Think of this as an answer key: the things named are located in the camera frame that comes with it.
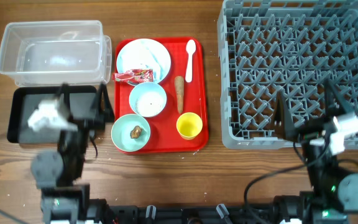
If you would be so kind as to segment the brown food scrap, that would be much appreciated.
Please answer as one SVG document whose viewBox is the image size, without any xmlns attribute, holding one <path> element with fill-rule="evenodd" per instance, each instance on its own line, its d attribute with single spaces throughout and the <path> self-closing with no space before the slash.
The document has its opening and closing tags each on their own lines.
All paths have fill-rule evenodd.
<svg viewBox="0 0 358 224">
<path fill-rule="evenodd" d="M 134 129 L 130 132 L 131 139 L 138 139 L 142 134 L 143 129 L 140 126 L 135 126 Z"/>
</svg>

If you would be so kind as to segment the orange carrot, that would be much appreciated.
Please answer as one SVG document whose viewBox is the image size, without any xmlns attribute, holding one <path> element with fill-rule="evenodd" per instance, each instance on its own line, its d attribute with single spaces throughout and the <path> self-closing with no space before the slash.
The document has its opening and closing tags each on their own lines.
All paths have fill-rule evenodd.
<svg viewBox="0 0 358 224">
<path fill-rule="evenodd" d="M 175 92 L 177 96 L 177 111 L 179 114 L 183 112 L 184 104 L 184 78 L 182 76 L 176 76 L 174 80 Z"/>
</svg>

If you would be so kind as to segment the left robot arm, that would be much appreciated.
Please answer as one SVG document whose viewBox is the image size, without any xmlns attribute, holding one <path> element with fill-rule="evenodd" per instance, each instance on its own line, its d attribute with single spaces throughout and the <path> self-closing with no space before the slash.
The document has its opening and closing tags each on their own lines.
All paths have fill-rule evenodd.
<svg viewBox="0 0 358 224">
<path fill-rule="evenodd" d="M 59 131 L 56 151 L 33 159 L 31 172 L 41 191 L 44 223 L 113 223 L 114 213 L 105 199 L 90 199 L 89 184 L 75 184 L 82 175 L 92 131 L 104 130 L 115 120 L 105 84 L 100 84 L 90 110 L 92 118 L 75 119 L 70 110 L 70 90 L 63 84 L 56 94 L 42 100 L 27 121 L 30 129 Z"/>
</svg>

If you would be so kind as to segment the white tissue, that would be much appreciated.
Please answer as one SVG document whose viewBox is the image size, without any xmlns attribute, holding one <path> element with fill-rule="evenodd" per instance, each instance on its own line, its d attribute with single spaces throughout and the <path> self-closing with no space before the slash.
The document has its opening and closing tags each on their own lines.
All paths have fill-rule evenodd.
<svg viewBox="0 0 358 224">
<path fill-rule="evenodd" d="M 159 82 L 163 79 L 165 70 L 165 51 L 166 48 L 156 40 L 140 39 L 140 46 L 142 49 L 142 58 L 145 60 L 147 68 L 152 68 L 154 71 L 154 82 Z"/>
</svg>

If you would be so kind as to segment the light blue rice bowl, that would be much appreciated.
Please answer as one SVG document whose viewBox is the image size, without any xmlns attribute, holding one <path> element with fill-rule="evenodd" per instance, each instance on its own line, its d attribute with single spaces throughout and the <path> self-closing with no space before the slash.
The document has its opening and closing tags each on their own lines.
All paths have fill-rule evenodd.
<svg viewBox="0 0 358 224">
<path fill-rule="evenodd" d="M 145 118 L 157 116 L 166 104 L 165 90 L 159 84 L 152 82 L 136 85 L 129 95 L 129 105 L 132 111 Z"/>
</svg>

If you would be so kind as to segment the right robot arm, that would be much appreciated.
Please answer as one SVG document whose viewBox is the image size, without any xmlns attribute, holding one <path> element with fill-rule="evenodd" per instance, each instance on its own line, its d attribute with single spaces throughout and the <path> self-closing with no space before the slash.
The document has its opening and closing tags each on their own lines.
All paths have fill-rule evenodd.
<svg viewBox="0 0 358 224">
<path fill-rule="evenodd" d="M 345 150 L 345 139 L 358 134 L 358 115 L 350 103 L 325 80 L 324 114 L 296 127 L 283 92 L 279 92 L 271 125 L 280 138 L 301 145 L 298 156 L 312 190 L 298 196 L 276 196 L 269 221 L 297 218 L 303 223 L 347 223 L 348 214 L 358 213 L 358 172 L 340 167 L 337 155 Z"/>
</svg>

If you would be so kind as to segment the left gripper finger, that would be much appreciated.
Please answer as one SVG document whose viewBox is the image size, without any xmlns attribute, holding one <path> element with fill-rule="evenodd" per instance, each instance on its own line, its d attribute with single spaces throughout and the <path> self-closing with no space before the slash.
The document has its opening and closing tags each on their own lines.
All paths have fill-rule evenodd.
<svg viewBox="0 0 358 224">
<path fill-rule="evenodd" d="M 57 91 L 57 98 L 63 95 L 63 102 L 67 108 L 70 107 L 70 86 L 67 83 L 63 83 Z"/>
<path fill-rule="evenodd" d="M 94 120 L 105 123 L 113 123 L 115 115 L 108 97 L 108 90 L 105 84 L 101 83 L 91 104 L 91 111 L 95 113 Z"/>
</svg>

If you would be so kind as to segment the yellow plastic cup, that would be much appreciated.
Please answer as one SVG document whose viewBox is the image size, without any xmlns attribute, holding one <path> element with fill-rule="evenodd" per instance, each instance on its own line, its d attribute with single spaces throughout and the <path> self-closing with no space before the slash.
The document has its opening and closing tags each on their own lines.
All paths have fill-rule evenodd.
<svg viewBox="0 0 358 224">
<path fill-rule="evenodd" d="M 192 140 L 202 131 L 203 121 L 196 113 L 183 113 L 177 119 L 176 128 L 183 139 Z"/>
</svg>

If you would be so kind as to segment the red snack wrapper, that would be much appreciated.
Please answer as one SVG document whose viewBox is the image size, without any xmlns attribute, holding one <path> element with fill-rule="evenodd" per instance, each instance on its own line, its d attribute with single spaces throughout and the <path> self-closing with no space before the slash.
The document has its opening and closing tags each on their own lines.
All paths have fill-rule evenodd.
<svg viewBox="0 0 358 224">
<path fill-rule="evenodd" d="M 139 84 L 153 82 L 154 75 L 151 69 L 131 69 L 124 73 L 115 73 L 114 79 L 117 82 Z"/>
</svg>

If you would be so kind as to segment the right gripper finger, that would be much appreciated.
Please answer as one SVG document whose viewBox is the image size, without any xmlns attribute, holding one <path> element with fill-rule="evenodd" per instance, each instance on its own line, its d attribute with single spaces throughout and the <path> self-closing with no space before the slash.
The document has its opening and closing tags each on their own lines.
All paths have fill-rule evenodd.
<svg viewBox="0 0 358 224">
<path fill-rule="evenodd" d="M 324 110 L 327 117 L 341 116 L 353 112 L 351 104 L 340 94 L 330 79 L 324 83 Z"/>
<path fill-rule="evenodd" d="M 273 129 L 275 134 L 286 140 L 296 141 L 296 129 L 288 109 L 283 91 L 277 93 L 273 112 Z"/>
</svg>

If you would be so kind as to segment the light green small bowl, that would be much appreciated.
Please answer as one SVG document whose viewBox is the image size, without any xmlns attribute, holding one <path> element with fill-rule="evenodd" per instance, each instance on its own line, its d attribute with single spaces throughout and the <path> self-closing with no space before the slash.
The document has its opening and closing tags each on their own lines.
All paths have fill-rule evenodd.
<svg viewBox="0 0 358 224">
<path fill-rule="evenodd" d="M 143 131 L 138 139 L 131 139 L 130 132 L 135 126 Z M 114 145 L 124 152 L 135 152 L 142 149 L 149 141 L 151 135 L 147 120 L 138 114 L 126 114 L 117 119 L 111 130 L 111 139 Z"/>
</svg>

